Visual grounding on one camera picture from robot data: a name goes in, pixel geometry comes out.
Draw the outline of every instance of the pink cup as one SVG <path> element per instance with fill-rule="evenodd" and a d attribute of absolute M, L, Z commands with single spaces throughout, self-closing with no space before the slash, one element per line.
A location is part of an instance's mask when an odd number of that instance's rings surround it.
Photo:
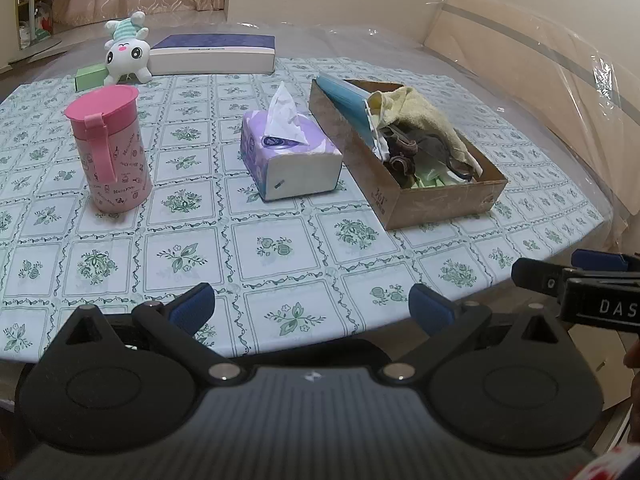
<path fill-rule="evenodd" d="M 65 110 L 95 205 L 106 213 L 139 206 L 153 187 L 136 97 L 133 86 L 106 86 L 79 97 Z"/>

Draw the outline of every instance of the blue gripper pad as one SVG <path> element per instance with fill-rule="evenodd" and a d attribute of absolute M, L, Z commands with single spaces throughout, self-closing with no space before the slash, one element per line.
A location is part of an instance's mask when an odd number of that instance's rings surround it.
<path fill-rule="evenodd" d="M 200 283 L 164 308 L 169 322 L 193 336 L 213 316 L 216 298 L 209 283 Z"/>
<path fill-rule="evenodd" d="M 612 272 L 627 272 L 628 261 L 622 254 L 603 253 L 588 249 L 577 249 L 571 255 L 571 264 L 583 270 L 610 270 Z"/>
<path fill-rule="evenodd" d="M 456 305 L 422 283 L 409 291 L 409 313 L 420 328 L 435 335 L 456 320 Z"/>

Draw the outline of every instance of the purple tissue box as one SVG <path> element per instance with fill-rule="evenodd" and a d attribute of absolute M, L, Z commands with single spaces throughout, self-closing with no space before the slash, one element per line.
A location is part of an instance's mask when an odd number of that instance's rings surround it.
<path fill-rule="evenodd" d="M 240 155 L 263 200 L 331 191 L 338 183 L 342 153 L 320 127 L 299 114 L 306 144 L 265 137 L 267 112 L 242 118 Z"/>

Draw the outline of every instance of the hand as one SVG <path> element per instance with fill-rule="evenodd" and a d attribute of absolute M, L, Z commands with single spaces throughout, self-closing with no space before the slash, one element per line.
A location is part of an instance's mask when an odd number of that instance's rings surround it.
<path fill-rule="evenodd" d="M 640 340 L 629 349 L 625 355 L 624 364 L 628 368 L 640 368 Z M 631 432 L 629 442 L 640 443 L 640 373 L 636 374 L 631 383 Z"/>

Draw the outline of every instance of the yellow towel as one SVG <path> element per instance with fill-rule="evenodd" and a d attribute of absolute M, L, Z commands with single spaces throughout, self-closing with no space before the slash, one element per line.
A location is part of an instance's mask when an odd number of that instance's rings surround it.
<path fill-rule="evenodd" d="M 453 158 L 470 165 L 478 175 L 482 174 L 482 168 L 467 151 L 449 120 L 415 88 L 402 86 L 393 92 L 373 92 L 367 102 L 377 128 L 397 121 L 401 126 L 436 133 L 449 147 Z"/>

